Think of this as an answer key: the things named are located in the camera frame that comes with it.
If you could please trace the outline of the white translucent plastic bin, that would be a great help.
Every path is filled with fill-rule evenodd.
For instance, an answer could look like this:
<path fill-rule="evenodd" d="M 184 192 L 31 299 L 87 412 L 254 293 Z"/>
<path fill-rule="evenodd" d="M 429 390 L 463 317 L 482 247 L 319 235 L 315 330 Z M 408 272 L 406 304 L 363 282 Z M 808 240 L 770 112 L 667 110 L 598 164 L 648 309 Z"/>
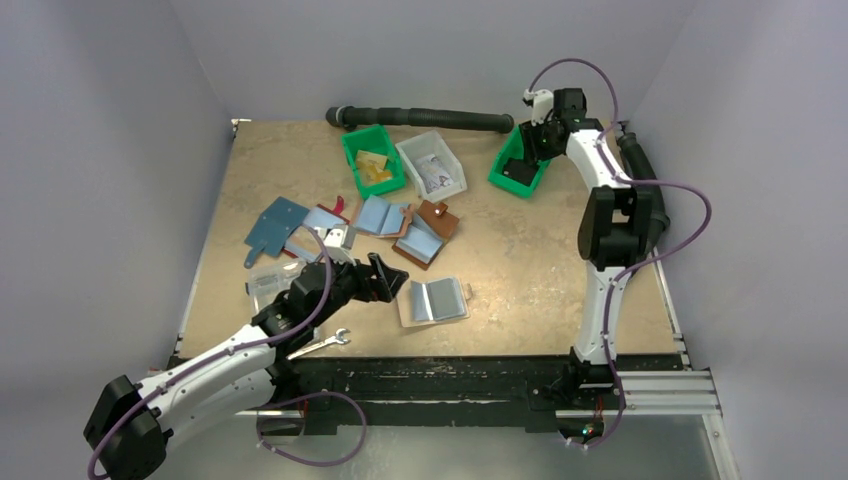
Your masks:
<path fill-rule="evenodd" d="M 467 190 L 461 163 L 436 130 L 400 141 L 395 148 L 422 200 L 439 203 Z"/>

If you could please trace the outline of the clear plastic box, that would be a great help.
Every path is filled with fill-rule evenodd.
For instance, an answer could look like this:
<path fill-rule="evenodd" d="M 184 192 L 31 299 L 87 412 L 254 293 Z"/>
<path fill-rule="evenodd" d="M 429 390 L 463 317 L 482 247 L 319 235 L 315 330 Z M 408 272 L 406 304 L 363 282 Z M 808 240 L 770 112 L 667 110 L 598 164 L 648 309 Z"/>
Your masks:
<path fill-rule="evenodd" d="M 259 313 L 271 304 L 279 293 L 286 291 L 305 265 L 306 262 L 302 259 L 293 259 L 252 268 L 248 272 L 245 286 L 253 313 Z"/>

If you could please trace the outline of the small green plastic bin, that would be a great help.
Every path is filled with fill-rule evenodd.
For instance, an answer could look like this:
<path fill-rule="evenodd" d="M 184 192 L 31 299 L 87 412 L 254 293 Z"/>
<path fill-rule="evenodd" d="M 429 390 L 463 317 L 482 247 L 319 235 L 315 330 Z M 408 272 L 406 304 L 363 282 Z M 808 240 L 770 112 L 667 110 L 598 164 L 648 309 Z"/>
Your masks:
<path fill-rule="evenodd" d="M 551 161 L 561 154 L 544 140 L 538 126 L 519 124 L 495 157 L 488 175 L 494 186 L 520 198 L 533 195 Z"/>

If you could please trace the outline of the silver wrench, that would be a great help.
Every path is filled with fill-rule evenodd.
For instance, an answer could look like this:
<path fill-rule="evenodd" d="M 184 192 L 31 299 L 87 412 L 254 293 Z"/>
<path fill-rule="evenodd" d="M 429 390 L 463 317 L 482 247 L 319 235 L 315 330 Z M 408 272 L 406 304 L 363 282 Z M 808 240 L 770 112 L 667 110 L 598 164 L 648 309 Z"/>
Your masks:
<path fill-rule="evenodd" d="M 295 360 L 304 355 L 310 354 L 317 350 L 321 350 L 323 348 L 334 346 L 334 345 L 346 345 L 350 342 L 350 339 L 347 335 L 350 333 L 350 330 L 347 328 L 339 328 L 334 335 L 329 336 L 319 342 L 310 344 L 305 346 L 287 356 L 288 360 Z"/>

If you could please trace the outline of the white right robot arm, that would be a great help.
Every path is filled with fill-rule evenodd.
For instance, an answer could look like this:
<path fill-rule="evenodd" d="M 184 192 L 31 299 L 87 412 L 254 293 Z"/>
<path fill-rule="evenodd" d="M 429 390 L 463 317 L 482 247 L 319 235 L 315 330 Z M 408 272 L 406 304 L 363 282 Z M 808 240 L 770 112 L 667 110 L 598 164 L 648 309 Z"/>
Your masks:
<path fill-rule="evenodd" d="M 616 330 L 632 267 L 646 253 L 653 191 L 629 183 L 612 158 L 602 125 L 586 117 L 577 88 L 525 90 L 530 119 L 520 125 L 524 161 L 563 155 L 577 168 L 589 193 L 578 229 L 578 253 L 586 262 L 587 296 L 574 345 L 577 359 L 604 365 L 616 358 Z"/>

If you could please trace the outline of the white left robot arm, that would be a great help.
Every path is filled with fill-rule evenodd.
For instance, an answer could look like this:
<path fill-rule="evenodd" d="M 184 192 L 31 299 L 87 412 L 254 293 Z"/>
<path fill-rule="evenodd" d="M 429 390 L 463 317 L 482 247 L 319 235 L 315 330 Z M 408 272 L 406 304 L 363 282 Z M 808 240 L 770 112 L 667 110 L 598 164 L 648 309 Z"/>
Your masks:
<path fill-rule="evenodd" d="M 327 395 L 324 388 L 303 389 L 291 354 L 350 301 L 390 303 L 408 279 L 408 272 L 376 253 L 365 263 L 308 263 L 249 323 L 211 350 L 145 380 L 113 379 L 84 428 L 92 449 L 88 477 L 145 479 L 180 443 L 230 415 L 301 406 Z"/>

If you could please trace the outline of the aluminium frame rail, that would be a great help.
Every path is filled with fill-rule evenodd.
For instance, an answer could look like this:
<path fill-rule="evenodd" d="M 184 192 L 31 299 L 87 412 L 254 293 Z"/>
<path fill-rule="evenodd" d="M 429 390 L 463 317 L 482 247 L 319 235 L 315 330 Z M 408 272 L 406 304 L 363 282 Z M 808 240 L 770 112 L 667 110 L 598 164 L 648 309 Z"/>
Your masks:
<path fill-rule="evenodd" d="M 617 139 L 629 183 L 653 191 L 644 258 L 633 274 L 660 260 L 654 246 L 668 227 L 659 180 L 635 135 Z M 590 449 L 625 415 L 709 415 L 720 411 L 706 375 L 639 371 L 635 357 L 604 365 L 580 362 L 574 346 L 559 356 L 375 357 L 292 360 L 307 392 L 327 395 L 303 404 L 306 429 L 329 433 L 343 425 L 347 403 L 363 425 L 516 427 L 557 431 L 569 445 Z"/>

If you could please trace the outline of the gold card upper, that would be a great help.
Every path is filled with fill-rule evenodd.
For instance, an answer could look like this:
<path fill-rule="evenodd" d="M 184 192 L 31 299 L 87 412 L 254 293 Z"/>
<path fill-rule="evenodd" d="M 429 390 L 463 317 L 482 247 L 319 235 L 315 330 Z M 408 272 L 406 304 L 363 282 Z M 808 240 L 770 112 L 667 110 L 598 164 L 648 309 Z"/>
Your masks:
<path fill-rule="evenodd" d="M 377 168 L 386 169 L 388 160 L 389 158 L 387 155 L 382 155 L 366 150 L 359 150 L 355 157 L 355 165 L 358 169 L 362 169 L 366 165 L 374 165 Z"/>

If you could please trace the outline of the cream card holder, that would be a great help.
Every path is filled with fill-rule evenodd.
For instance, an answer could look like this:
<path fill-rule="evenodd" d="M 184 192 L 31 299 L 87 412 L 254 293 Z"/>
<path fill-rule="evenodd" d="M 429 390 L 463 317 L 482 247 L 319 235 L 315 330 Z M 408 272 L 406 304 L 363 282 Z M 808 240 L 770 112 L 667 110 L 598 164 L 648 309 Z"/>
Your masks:
<path fill-rule="evenodd" d="M 457 277 L 410 280 L 396 297 L 400 324 L 417 328 L 469 318 L 471 311 L 463 284 Z"/>

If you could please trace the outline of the red open card holder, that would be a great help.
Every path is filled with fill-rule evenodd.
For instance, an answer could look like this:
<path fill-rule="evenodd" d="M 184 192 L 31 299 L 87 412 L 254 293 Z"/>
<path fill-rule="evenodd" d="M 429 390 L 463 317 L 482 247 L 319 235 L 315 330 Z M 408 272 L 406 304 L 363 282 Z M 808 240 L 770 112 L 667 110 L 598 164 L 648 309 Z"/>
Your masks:
<path fill-rule="evenodd" d="M 323 204 L 312 207 L 301 225 L 286 240 L 282 252 L 291 258 L 299 258 L 305 261 L 316 260 L 320 253 L 320 247 L 309 231 L 316 231 L 321 238 L 324 238 L 332 227 L 348 224 L 349 219 L 343 215 L 344 209 L 345 199 L 341 195 L 336 197 L 336 202 L 332 207 Z"/>

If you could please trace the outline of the brown open card holder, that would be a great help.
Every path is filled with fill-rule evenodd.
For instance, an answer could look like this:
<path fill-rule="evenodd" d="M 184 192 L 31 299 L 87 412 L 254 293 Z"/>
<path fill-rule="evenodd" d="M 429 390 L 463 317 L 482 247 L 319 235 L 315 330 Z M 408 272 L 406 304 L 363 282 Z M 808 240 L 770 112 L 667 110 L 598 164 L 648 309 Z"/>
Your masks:
<path fill-rule="evenodd" d="M 428 270 L 457 231 L 460 219 L 445 202 L 423 200 L 415 210 L 406 234 L 392 250 L 423 270 Z"/>

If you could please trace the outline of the pink open card holder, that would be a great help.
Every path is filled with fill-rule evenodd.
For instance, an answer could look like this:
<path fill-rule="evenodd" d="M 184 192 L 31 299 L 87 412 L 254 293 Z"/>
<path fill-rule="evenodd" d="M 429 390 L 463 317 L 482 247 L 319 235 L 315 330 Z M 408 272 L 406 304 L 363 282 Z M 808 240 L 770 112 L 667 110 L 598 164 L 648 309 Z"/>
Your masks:
<path fill-rule="evenodd" d="M 352 226 L 360 233 L 375 238 L 401 238 L 412 225 L 412 204 L 392 203 L 371 195 L 363 200 L 352 218 Z"/>

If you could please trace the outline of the large green plastic bin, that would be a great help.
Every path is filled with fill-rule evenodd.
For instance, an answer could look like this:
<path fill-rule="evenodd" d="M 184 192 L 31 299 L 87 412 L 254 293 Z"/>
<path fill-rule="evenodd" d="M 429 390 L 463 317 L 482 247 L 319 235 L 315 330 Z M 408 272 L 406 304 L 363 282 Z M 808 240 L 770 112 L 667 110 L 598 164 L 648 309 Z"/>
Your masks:
<path fill-rule="evenodd" d="M 344 134 L 341 144 L 363 200 L 406 186 L 402 162 L 383 126 L 370 126 Z"/>

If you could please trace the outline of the blue card holder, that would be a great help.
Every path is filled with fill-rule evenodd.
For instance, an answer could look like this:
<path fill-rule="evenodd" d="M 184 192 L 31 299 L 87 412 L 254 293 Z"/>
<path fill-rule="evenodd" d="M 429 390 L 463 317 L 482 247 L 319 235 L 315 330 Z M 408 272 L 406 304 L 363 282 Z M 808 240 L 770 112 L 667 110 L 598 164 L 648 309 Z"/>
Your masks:
<path fill-rule="evenodd" d="M 278 197 L 257 217 L 245 238 L 250 247 L 243 266 L 252 268 L 260 254 L 278 257 L 286 241 L 297 230 L 309 209 L 284 197 Z"/>

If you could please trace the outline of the black card in bin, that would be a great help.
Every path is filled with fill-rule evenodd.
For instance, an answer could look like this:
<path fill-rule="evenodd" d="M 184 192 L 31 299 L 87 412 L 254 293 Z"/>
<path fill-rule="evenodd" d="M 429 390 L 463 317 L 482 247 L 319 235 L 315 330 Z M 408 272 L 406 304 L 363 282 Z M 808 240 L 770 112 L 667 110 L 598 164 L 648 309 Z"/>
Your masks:
<path fill-rule="evenodd" d="M 529 166 L 522 159 L 510 157 L 504 164 L 502 175 L 524 186 L 531 186 L 538 170 L 538 164 L 536 166 Z"/>

